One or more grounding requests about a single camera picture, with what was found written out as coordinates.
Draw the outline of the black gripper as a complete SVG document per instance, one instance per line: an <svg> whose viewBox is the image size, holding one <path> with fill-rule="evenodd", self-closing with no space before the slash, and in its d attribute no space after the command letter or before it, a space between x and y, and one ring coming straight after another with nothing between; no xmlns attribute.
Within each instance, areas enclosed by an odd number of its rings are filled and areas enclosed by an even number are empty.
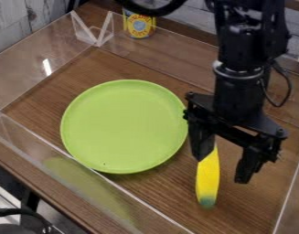
<svg viewBox="0 0 299 234"><path fill-rule="evenodd" d="M281 76L287 74L277 65L240 71L216 65L213 93L185 94L182 119L188 124L192 156L197 162L204 160L213 150L216 136L241 147L235 167L237 184L247 184L263 164L277 159L280 143L287 138L285 130L263 113L265 103L276 108L284 104L267 94L272 71Z"/></svg>

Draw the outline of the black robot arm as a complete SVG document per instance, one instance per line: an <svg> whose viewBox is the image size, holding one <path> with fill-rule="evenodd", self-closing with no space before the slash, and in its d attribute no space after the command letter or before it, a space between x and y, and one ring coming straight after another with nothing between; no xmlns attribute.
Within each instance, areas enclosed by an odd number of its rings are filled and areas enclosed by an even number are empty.
<svg viewBox="0 0 299 234"><path fill-rule="evenodd" d="M185 94L182 118L188 124L192 156L205 160L219 136L243 148L235 181L245 184L263 164L277 160L287 131L267 117L263 105L272 71L284 74L276 58L291 37L284 0L205 0L213 13L219 54L212 63L211 95Z"/></svg>

